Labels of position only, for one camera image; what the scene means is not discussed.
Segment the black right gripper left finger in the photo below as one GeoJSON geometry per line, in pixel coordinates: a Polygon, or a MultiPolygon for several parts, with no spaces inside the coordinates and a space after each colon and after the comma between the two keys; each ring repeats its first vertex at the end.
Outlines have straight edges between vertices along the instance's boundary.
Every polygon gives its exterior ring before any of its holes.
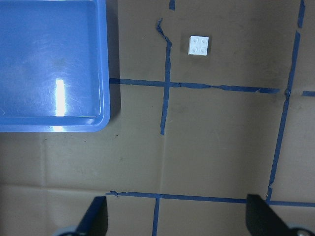
{"type": "Polygon", "coordinates": [[[95,197],[74,231],[75,236],[105,236],[108,210],[105,196],[95,197]]]}

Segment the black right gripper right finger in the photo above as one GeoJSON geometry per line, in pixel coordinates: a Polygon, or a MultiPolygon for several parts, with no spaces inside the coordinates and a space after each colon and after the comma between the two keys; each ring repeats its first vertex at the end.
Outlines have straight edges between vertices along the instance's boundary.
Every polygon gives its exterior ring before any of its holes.
{"type": "Polygon", "coordinates": [[[287,236],[289,227],[255,194],[247,195],[246,227],[251,236],[287,236]]]}

